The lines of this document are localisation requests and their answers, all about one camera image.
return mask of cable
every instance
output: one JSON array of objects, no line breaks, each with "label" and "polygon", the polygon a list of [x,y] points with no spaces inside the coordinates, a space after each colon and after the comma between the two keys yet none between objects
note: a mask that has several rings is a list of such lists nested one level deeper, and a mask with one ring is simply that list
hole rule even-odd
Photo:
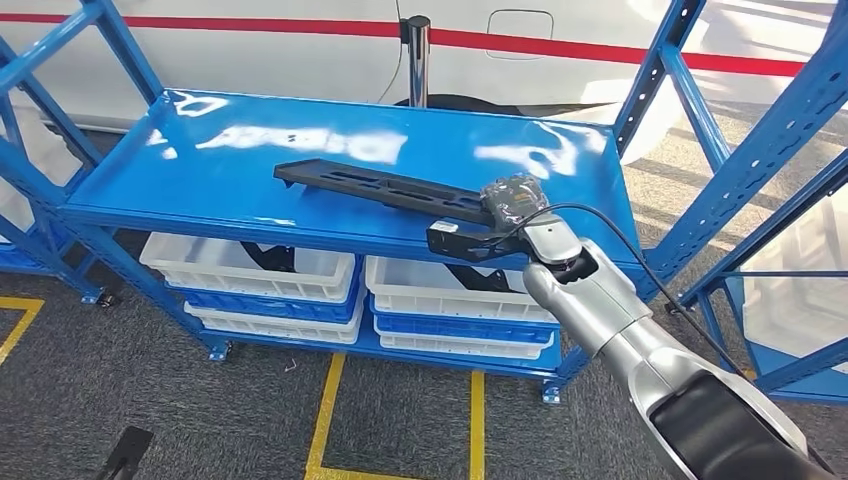
[{"label": "cable", "polygon": [[[609,227],[609,229],[612,230],[618,236],[624,246],[626,246],[627,249],[630,250],[630,253],[633,254],[633,257],[636,258],[636,261],[639,262],[639,265],[642,266],[642,269],[645,270],[645,273],[648,274],[648,277],[650,277],[650,279],[657,285],[657,288],[659,288],[660,292],[662,292],[662,294],[668,299],[669,303],[671,303],[671,305],[677,310],[676,313],[679,313],[684,319],[686,319],[687,322],[689,322],[690,325],[692,325],[692,327],[701,335],[701,337],[703,337],[704,340],[706,340],[707,343],[710,344],[710,347],[712,347],[716,351],[716,353],[718,353],[721,358],[723,358],[724,361],[727,362],[728,365],[730,365],[730,368],[732,368],[737,375],[744,378],[748,383],[756,387],[754,382],[752,382],[747,376],[745,376],[745,373],[742,372],[742,369],[739,368],[739,365],[737,365],[736,362],[734,362],[733,359],[730,358],[730,354],[728,354],[727,351],[725,351],[724,348],[721,347],[721,345],[719,345],[715,340],[713,340],[712,336],[710,336],[710,334],[707,333],[706,330],[704,330],[700,325],[698,325],[697,320],[695,320],[692,315],[689,315],[686,309],[683,308],[683,305],[681,305],[680,302],[678,302],[677,299],[674,297],[674,295],[672,295],[671,292],[669,292],[668,289],[665,288],[665,285],[663,285],[659,277],[657,277],[651,267],[648,266],[648,262],[645,261],[644,258],[642,258],[642,252],[638,248],[636,248],[632,243],[630,243],[630,240],[627,239],[627,235],[625,235],[624,232],[622,232],[621,229],[618,228],[618,226],[613,223],[613,221],[610,220],[610,218],[604,215],[601,211],[587,205],[581,205],[579,203],[555,203],[528,215],[520,222],[518,222],[515,228],[510,230],[506,235],[499,237],[495,242],[492,242],[487,246],[489,246],[490,248],[498,246],[502,242],[506,241],[506,239],[518,235],[519,230],[527,226],[527,224],[530,223],[534,218],[560,209],[582,210],[584,212],[589,212],[592,215],[603,220],[603,222],[607,224],[607,227]],[[816,449],[810,446],[809,442],[807,443],[807,453],[811,457],[813,457],[813,459],[816,461],[816,463],[819,464],[821,468],[826,470],[828,473],[836,475],[831,466],[821,457],[821,455],[819,455],[819,452],[817,452]]]},{"label": "cable", "polygon": [[[395,10],[397,11],[397,14],[398,14],[398,23],[400,23],[400,0],[395,0]],[[397,65],[395,65],[395,73],[392,74],[392,79],[389,80],[389,84],[386,85],[386,89],[383,90],[383,93],[380,95],[380,98],[378,98],[377,101],[374,102],[374,103],[382,102],[383,99],[386,97],[386,95],[388,95],[389,90],[391,90],[392,85],[395,83],[395,80],[397,80],[398,73],[400,73],[400,64],[401,64],[402,60],[403,60],[403,42],[400,42],[400,46],[398,47],[398,63],[397,63]]]}]

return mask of black object on floor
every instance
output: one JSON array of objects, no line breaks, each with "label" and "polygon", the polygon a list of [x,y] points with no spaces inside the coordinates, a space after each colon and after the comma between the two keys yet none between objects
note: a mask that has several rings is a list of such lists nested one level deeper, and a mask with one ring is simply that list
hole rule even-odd
[{"label": "black object on floor", "polygon": [[97,475],[97,480],[130,480],[138,471],[141,458],[150,447],[153,432],[132,425],[125,428],[106,464]]}]

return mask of white plastic crate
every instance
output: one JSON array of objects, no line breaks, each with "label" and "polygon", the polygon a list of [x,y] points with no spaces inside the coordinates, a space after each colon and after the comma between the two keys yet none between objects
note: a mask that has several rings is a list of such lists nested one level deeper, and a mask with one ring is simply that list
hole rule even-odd
[{"label": "white plastic crate", "polygon": [[[477,271],[488,275],[492,269]],[[521,272],[504,273],[510,288],[526,292]],[[365,283],[378,312],[556,322],[527,293],[466,290],[441,263],[368,257]]]},{"label": "white plastic crate", "polygon": [[377,328],[377,316],[374,317],[374,331],[380,336],[380,346],[384,348],[479,355],[484,357],[521,358],[526,360],[537,360],[542,354],[542,350],[554,343],[553,333],[548,343],[539,344],[484,340],[480,338],[383,332]]},{"label": "white plastic crate", "polygon": [[297,248],[297,273],[263,270],[239,242],[153,233],[139,258],[173,286],[342,303],[353,278],[351,253]]},{"label": "white plastic crate", "polygon": [[[848,270],[848,188],[822,199],[741,268]],[[745,338],[796,357],[848,336],[848,278],[745,278]],[[848,373],[848,363],[833,367]]]},{"label": "white plastic crate", "polygon": [[[64,187],[82,167],[82,162],[68,151],[62,137],[41,123],[35,107],[15,107],[15,117],[24,140],[27,157],[54,185]],[[0,121],[0,135],[6,137]],[[29,200],[11,184],[0,178],[0,216],[23,231],[35,223]],[[0,236],[0,243],[8,240]]]},{"label": "white plastic crate", "polygon": [[211,330],[353,344],[356,343],[359,336],[359,326],[362,324],[364,294],[365,289],[360,288],[356,308],[353,310],[350,321],[346,324],[196,308],[189,305],[188,302],[183,304],[183,310],[189,315],[199,318],[203,322],[203,326]]}]

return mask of blue shelf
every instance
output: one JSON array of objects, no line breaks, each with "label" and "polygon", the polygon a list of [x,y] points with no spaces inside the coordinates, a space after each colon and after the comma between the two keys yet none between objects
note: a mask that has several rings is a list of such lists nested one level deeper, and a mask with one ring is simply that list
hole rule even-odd
[{"label": "blue shelf", "polygon": [[311,340],[277,338],[262,335],[221,332],[218,330],[201,330],[200,335],[217,337],[233,342],[254,343],[274,347],[294,347],[322,350],[328,352],[346,352],[359,355],[379,357],[387,360],[414,362],[424,365],[484,370],[488,373],[531,377],[536,379],[556,379],[559,377],[557,368],[562,363],[562,347],[559,335],[554,335],[554,343],[542,350],[537,360],[522,360],[515,358],[482,357],[475,355],[458,355],[447,353],[415,352],[410,350],[393,350],[380,346],[380,337],[374,332],[373,314],[365,309],[359,337],[353,345],[340,345]]},{"label": "blue shelf", "polygon": [[[727,284],[727,297],[734,317],[739,330],[744,332],[742,320],[742,306],[745,304],[744,280],[741,277],[734,277],[725,279],[725,282]],[[758,378],[798,360],[798,357],[747,340],[745,345],[748,348],[748,355],[754,364]],[[848,401],[848,375],[833,369],[826,369],[768,392],[768,394],[771,397],[784,400],[844,405]]]},{"label": "blue shelf", "polygon": [[[166,90],[61,208],[88,224],[444,260],[427,248],[434,217],[273,177],[279,163],[316,157],[470,190],[529,172],[551,202],[596,207],[638,244],[609,127],[198,91]],[[600,220],[560,213],[632,264]]]}]

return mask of black cable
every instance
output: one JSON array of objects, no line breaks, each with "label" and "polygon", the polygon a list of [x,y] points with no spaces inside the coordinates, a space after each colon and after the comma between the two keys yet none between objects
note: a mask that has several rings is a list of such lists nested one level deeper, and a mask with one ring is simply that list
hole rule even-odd
[{"label": "black cable", "polygon": [[[697,320],[695,320],[692,315],[689,315],[686,309],[683,308],[683,305],[681,305],[680,302],[678,302],[677,299],[674,297],[674,295],[672,295],[671,292],[669,292],[668,289],[665,288],[663,282],[657,277],[654,271],[651,270],[651,267],[648,266],[648,262],[646,262],[645,259],[642,258],[641,250],[635,247],[632,243],[630,243],[630,240],[627,239],[627,235],[625,235],[624,232],[622,232],[621,229],[618,228],[618,226],[613,223],[613,221],[610,220],[610,218],[604,215],[601,211],[587,205],[581,205],[579,203],[555,203],[528,215],[520,222],[518,222],[515,228],[510,230],[506,235],[499,237],[495,242],[487,246],[491,248],[498,246],[506,239],[516,236],[519,230],[527,226],[527,224],[530,223],[530,221],[532,221],[536,217],[560,209],[582,210],[584,212],[589,212],[592,215],[603,220],[603,222],[607,224],[609,229],[612,230],[618,236],[622,243],[624,243],[624,246],[626,246],[627,249],[630,250],[630,253],[633,254],[633,257],[636,258],[636,261],[639,262],[639,265],[642,266],[642,269],[645,270],[645,273],[648,274],[648,277],[650,277],[650,279],[657,285],[657,288],[659,288],[660,292],[662,292],[662,294],[668,299],[669,303],[671,303],[671,305],[676,309],[675,313],[679,313],[684,319],[686,319],[686,321],[689,322],[690,325],[692,325],[692,327],[701,335],[701,337],[703,337],[704,340],[706,340],[707,343],[710,344],[710,347],[712,347],[716,351],[716,353],[718,353],[721,358],[723,358],[724,361],[727,362],[728,365],[730,365],[730,368],[732,368],[737,375],[744,378],[748,383],[756,387],[754,382],[752,382],[745,375],[742,369],[739,368],[739,365],[737,365],[736,362],[734,362],[733,359],[730,358],[730,354],[728,354],[727,351],[725,351],[724,348],[721,347],[721,345],[719,345],[715,340],[713,340],[712,336],[707,333],[706,330],[704,330],[700,325],[698,325]],[[807,444],[807,452],[811,457],[813,457],[813,459],[816,461],[816,463],[819,464],[820,467],[825,469],[828,473],[836,475],[830,465],[821,457],[821,455],[819,455],[819,452],[817,452],[816,449],[809,445],[809,443]]]}]

